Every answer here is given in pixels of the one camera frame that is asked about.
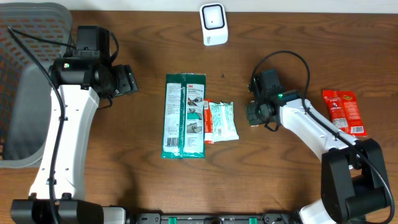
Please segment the light green snack packet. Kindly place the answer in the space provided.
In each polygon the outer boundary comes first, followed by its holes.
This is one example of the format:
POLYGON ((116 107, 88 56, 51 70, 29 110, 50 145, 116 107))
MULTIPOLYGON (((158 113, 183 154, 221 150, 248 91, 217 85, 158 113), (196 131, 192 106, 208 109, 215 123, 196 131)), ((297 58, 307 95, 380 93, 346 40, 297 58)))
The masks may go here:
POLYGON ((239 136, 234 123, 234 104, 210 103, 212 115, 213 142, 238 140, 239 136))

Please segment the small red snack packet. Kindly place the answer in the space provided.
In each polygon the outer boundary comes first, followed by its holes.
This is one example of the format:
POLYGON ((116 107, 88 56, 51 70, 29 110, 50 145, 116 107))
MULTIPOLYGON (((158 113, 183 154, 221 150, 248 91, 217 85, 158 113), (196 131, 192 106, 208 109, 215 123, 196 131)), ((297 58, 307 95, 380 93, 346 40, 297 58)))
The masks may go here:
POLYGON ((213 144, 213 121, 210 110, 210 103, 213 100, 205 98, 204 100, 204 127, 205 127, 205 144, 213 144))

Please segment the large red snack bag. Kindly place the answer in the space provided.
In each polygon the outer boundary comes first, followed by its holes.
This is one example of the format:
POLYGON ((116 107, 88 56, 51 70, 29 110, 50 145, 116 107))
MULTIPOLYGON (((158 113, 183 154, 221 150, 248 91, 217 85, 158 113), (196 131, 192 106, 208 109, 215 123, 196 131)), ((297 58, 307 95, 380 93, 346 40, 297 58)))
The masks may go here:
POLYGON ((355 137, 368 135, 353 91, 323 90, 322 95, 330 120, 337 128, 355 137))

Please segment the white green snack packet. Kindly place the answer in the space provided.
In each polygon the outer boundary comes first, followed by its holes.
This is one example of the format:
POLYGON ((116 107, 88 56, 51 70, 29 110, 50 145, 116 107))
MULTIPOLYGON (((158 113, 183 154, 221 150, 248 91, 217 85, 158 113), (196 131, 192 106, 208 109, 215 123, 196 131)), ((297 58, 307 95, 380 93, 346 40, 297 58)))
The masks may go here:
POLYGON ((166 74, 162 158, 205 157, 206 75, 166 74))

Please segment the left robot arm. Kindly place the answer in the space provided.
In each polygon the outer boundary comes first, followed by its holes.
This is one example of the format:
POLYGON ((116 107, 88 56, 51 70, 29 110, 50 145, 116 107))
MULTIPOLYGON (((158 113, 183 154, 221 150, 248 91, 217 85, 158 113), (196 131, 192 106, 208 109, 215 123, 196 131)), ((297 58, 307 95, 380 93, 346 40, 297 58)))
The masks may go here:
POLYGON ((115 65, 115 35, 99 26, 79 26, 75 45, 49 67, 37 68, 48 81, 51 114, 42 162, 26 199, 15 199, 15 223, 134 222, 124 208, 85 200, 85 161, 90 128, 102 99, 134 93, 129 65, 115 65))

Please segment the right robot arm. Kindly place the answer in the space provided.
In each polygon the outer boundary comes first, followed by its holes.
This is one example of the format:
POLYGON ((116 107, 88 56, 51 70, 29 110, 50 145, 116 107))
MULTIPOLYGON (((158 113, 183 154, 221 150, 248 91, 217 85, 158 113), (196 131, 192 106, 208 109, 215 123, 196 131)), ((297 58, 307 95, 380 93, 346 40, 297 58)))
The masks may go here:
POLYGON ((272 132, 283 127, 298 136, 321 162, 321 196, 302 207, 294 223, 366 223, 366 215, 395 204, 380 145, 344 133, 322 116, 297 90, 287 91, 275 70, 254 73, 248 85, 254 99, 246 105, 251 126, 272 132))

